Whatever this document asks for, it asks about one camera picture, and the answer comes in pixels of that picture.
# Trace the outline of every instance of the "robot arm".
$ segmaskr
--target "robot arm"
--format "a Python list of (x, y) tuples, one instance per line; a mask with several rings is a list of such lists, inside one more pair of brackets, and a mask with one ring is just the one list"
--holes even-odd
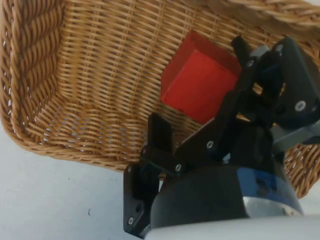
[(127, 233), (143, 239), (163, 227), (303, 214), (284, 173), (284, 151), (319, 140), (318, 68), (290, 37), (271, 50), (251, 52), (240, 37), (232, 46), (242, 72), (215, 119), (173, 153), (170, 124), (149, 117), (140, 161), (124, 172)]

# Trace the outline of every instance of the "blue label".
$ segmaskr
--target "blue label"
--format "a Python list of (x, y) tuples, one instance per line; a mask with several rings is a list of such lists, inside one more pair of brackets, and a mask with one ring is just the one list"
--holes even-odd
[(303, 213), (297, 195), (289, 182), (268, 172), (242, 167), (237, 171), (244, 197), (276, 201)]

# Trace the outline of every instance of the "woven basket wall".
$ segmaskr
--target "woven basket wall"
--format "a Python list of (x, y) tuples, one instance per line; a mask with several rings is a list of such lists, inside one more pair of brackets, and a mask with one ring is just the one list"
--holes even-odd
[[(213, 2), (223, 6), (222, 14), (210, 9)], [(200, 125), (160, 102), (160, 79), (188, 32), (194, 29), (230, 51), (238, 35), (253, 47), (283, 37), (269, 31), (270, 24), (261, 28), (232, 18), (228, 2), (2, 0), (0, 116), (6, 133), (40, 155), (122, 171), (139, 159), (147, 117), (157, 112), (173, 125), (178, 145)], [(245, 2), (250, 9), (251, 1)], [(281, 2), (279, 14), (290, 7), (274, 2)], [(307, 13), (305, 22), (318, 28), (314, 7), (300, 6), (290, 16)], [(303, 30), (308, 24), (301, 26), (294, 37), (320, 66), (318, 37)], [(319, 179), (319, 157), (318, 145), (286, 153), (287, 175), (299, 197)]]

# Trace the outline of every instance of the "white surface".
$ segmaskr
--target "white surface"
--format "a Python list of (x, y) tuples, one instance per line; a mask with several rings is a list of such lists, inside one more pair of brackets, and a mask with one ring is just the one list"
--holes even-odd
[(146, 240), (315, 240), (319, 225), (320, 215), (229, 220), (159, 228)]
[[(2, 126), (0, 143), (0, 239), (137, 239), (122, 228), (121, 173), (26, 152)], [(320, 183), (301, 204), (320, 214)]]

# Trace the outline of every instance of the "red block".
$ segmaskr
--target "red block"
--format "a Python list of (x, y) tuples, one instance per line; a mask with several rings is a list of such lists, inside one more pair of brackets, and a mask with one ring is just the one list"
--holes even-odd
[(204, 124), (216, 116), (240, 72), (233, 55), (191, 31), (162, 73), (161, 101)]

